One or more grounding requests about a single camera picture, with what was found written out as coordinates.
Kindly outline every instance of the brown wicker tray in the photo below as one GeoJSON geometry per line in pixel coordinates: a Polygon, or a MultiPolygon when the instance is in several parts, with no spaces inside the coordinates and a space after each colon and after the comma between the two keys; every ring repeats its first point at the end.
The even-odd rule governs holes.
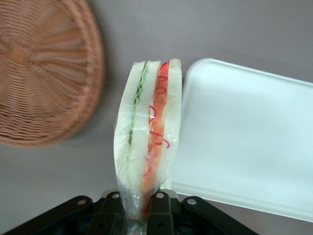
{"type": "Polygon", "coordinates": [[[104,82],[86,0],[0,0],[0,142],[61,142],[94,112],[104,82]]]}

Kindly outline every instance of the gray surface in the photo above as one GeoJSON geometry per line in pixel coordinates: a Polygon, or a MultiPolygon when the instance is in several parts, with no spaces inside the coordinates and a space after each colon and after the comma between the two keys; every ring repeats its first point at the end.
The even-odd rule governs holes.
{"type": "MultiPolygon", "coordinates": [[[[180,58],[185,74],[192,63],[210,57],[313,82],[311,0],[90,3],[106,51],[102,102],[85,128],[59,145],[22,149],[0,144],[0,233],[74,196],[98,200],[116,187],[113,125],[134,61],[180,58]]],[[[262,235],[313,234],[309,222],[215,205],[262,235]]]]}

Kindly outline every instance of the tomato slice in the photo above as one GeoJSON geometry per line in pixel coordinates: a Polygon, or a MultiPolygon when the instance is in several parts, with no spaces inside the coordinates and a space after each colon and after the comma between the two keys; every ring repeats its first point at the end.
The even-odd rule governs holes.
{"type": "Polygon", "coordinates": [[[157,168],[159,166],[162,155],[162,145],[163,143],[166,143],[166,147],[170,147],[169,142],[163,137],[163,112],[167,104],[168,69],[169,61],[164,63],[160,68],[156,79],[155,96],[152,105],[150,106],[153,111],[153,115],[150,119],[149,146],[146,156],[146,168],[142,182],[144,214],[148,212],[149,197],[154,190],[154,185],[157,178],[157,168]]]}

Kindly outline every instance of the wrapped sandwich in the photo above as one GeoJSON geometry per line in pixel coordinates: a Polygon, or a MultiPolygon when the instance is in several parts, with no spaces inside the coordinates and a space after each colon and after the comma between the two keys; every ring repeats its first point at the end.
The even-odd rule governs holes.
{"type": "Polygon", "coordinates": [[[141,220],[149,198],[169,177],[180,125],[179,59],[134,63],[114,133],[117,182],[126,215],[141,220]]]}

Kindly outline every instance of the white tray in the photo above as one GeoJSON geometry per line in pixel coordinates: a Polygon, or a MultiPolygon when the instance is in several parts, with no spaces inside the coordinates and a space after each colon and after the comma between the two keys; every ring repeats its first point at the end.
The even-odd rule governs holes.
{"type": "Polygon", "coordinates": [[[173,190],[313,222],[313,84],[202,59],[181,118],[173,190]]]}

